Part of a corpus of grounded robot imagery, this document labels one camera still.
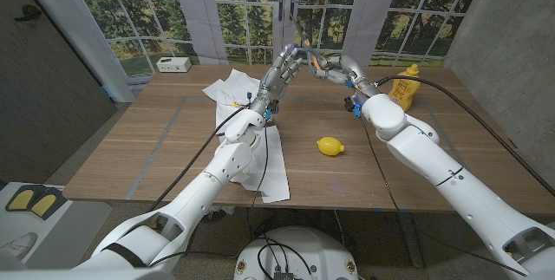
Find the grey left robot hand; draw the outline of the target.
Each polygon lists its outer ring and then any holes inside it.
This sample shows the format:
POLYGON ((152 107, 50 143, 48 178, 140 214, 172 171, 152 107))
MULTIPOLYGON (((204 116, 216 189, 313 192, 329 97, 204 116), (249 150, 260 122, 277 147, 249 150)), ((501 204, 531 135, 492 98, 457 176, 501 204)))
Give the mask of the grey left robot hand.
POLYGON ((296 59, 298 49, 287 44, 277 56, 272 66, 260 80, 257 97, 250 106, 259 114, 267 110, 273 113, 278 108, 278 103, 283 99, 287 87, 296 77, 302 65, 302 58, 296 59))

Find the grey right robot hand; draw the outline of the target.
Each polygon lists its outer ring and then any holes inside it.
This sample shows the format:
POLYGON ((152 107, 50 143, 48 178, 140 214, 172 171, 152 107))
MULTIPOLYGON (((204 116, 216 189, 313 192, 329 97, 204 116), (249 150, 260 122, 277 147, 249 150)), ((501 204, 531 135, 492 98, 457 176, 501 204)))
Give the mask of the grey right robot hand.
POLYGON ((350 82, 355 89, 368 97, 379 93, 361 66, 348 55, 324 57, 319 65, 316 70, 318 79, 330 80, 337 84, 350 82))

